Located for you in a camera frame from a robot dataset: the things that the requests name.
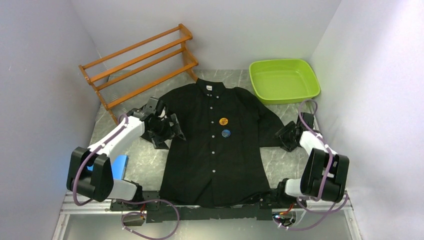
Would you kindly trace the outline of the orange round brooch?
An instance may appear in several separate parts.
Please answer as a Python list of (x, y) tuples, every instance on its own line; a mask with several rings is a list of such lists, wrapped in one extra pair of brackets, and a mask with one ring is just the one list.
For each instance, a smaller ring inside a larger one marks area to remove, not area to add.
[(220, 124), (221, 126), (226, 126), (228, 123), (229, 123), (229, 120), (228, 120), (226, 117), (222, 117), (222, 118), (219, 120), (219, 124)]

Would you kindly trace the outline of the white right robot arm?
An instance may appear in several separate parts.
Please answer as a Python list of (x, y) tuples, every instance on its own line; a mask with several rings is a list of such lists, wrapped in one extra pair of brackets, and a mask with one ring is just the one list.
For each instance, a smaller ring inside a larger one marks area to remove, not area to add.
[(301, 198), (338, 203), (344, 196), (350, 160), (325, 143), (313, 128), (314, 120), (313, 114), (302, 112), (276, 133), (283, 150), (303, 148), (308, 154), (301, 178), (285, 178), (277, 185), (275, 202), (282, 208)]

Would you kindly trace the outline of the blue round brooch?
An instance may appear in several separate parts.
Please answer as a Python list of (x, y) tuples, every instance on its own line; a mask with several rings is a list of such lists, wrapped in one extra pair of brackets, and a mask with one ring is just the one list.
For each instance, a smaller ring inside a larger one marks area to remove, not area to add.
[(230, 137), (230, 136), (231, 136), (231, 131), (230, 131), (229, 129), (224, 129), (224, 130), (221, 132), (221, 135), (222, 135), (222, 137), (224, 137), (224, 138), (228, 138), (228, 137)]

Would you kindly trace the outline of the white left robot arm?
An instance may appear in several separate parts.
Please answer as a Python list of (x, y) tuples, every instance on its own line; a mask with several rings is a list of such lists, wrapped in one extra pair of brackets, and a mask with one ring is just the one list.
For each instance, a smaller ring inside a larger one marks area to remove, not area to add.
[(124, 203), (130, 210), (144, 203), (143, 187), (138, 183), (115, 179), (112, 164), (133, 141), (146, 135), (155, 149), (167, 150), (166, 141), (185, 139), (177, 115), (158, 98), (150, 97), (141, 108), (133, 108), (119, 117), (118, 125), (98, 142), (77, 147), (70, 156), (66, 187), (73, 201), (83, 206), (107, 199)]

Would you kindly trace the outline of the black button shirt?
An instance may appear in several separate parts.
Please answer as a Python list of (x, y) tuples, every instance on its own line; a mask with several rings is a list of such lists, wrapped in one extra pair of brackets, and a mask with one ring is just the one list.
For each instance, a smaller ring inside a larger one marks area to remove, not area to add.
[[(181, 205), (230, 207), (268, 192), (260, 149), (279, 147), (281, 119), (241, 87), (198, 79), (160, 99), (177, 115), (186, 140), (171, 141), (160, 197)], [(227, 125), (219, 120), (227, 118)], [(228, 129), (230, 137), (222, 137)]]

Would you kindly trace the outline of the orange wooden rack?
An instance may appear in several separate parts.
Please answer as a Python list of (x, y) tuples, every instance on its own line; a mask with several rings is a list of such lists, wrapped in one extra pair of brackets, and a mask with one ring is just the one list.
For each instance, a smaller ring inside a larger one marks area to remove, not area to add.
[(141, 106), (166, 82), (197, 81), (194, 68), (199, 62), (188, 44), (192, 39), (192, 32), (180, 23), (78, 68), (117, 124), (119, 115)]

